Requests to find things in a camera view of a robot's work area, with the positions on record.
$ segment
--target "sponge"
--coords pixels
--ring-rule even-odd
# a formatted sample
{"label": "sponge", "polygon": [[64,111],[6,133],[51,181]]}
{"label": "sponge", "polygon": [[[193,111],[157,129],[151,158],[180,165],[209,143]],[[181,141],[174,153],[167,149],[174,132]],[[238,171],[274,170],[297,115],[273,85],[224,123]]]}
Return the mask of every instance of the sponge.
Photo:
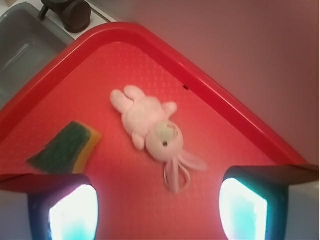
{"label": "sponge", "polygon": [[72,121],[27,163],[49,174],[83,173],[101,137],[91,127]]}

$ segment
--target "bunny ear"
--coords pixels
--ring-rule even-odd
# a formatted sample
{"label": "bunny ear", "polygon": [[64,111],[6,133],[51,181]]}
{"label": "bunny ear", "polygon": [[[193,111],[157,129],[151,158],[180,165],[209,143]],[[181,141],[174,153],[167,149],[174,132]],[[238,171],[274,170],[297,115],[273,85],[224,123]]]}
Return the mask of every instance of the bunny ear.
{"label": "bunny ear", "polygon": [[168,188],[177,194],[180,191],[179,186],[179,164],[177,159],[168,161],[164,168],[164,180]]}
{"label": "bunny ear", "polygon": [[[180,187],[179,183],[179,168],[181,172],[184,174],[185,183]],[[175,194],[185,190],[190,184],[190,174],[188,170],[179,163],[178,158],[173,158],[168,161],[164,168],[164,181],[168,188],[174,192]]]}
{"label": "bunny ear", "polygon": [[180,153],[179,162],[180,164],[184,165],[189,169],[194,169],[198,171],[205,171],[208,169],[208,166],[205,161],[203,161],[197,156],[194,156],[186,152],[185,150],[182,150],[182,152]]}

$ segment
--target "pink stuffed bunny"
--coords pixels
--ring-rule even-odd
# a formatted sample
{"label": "pink stuffed bunny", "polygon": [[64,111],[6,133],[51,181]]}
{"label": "pink stuffed bunny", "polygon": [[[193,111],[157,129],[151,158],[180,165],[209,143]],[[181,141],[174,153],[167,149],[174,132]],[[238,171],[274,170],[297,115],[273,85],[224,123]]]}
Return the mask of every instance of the pink stuffed bunny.
{"label": "pink stuffed bunny", "polygon": [[[122,114],[122,122],[138,150],[145,147],[159,162],[166,163],[164,180],[168,188],[178,193],[186,189],[191,177],[186,168],[204,171],[207,164],[183,150],[184,137],[178,126],[169,121],[177,111],[175,102],[161,104],[155,97],[146,96],[136,86],[126,86],[124,93],[111,92],[111,103]],[[179,169],[186,182],[179,183]]]}

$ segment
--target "sink basin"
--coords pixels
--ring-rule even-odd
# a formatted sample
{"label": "sink basin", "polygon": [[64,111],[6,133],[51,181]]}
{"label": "sink basin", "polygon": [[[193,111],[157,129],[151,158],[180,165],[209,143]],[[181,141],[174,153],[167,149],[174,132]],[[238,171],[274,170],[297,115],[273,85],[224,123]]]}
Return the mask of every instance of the sink basin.
{"label": "sink basin", "polygon": [[0,110],[74,39],[20,3],[0,17]]}

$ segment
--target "white wall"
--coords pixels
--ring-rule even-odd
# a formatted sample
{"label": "white wall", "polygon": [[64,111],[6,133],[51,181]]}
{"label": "white wall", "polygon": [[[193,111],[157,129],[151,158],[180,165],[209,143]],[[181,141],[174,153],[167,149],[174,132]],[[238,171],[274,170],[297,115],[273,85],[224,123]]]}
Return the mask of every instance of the white wall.
{"label": "white wall", "polygon": [[318,0],[90,0],[138,23],[319,164]]}

